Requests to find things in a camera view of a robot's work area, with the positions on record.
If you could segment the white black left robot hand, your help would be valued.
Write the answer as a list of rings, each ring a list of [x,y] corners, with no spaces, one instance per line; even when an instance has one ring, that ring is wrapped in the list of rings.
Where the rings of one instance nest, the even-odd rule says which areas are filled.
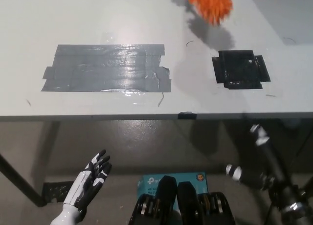
[[[109,160],[110,156],[106,155],[106,150],[97,153],[76,177],[64,204],[72,205],[81,211],[86,209],[112,169]]]

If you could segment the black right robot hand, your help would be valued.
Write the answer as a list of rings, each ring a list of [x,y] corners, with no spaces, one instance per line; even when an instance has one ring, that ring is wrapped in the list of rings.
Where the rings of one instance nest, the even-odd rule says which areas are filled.
[[[253,189],[267,190],[273,205],[282,213],[303,210],[306,202],[291,182],[286,166],[266,130],[260,124],[256,124],[250,128],[250,133],[254,139],[254,146],[264,162],[265,172],[257,174],[229,164],[225,169],[226,174],[234,181]]]

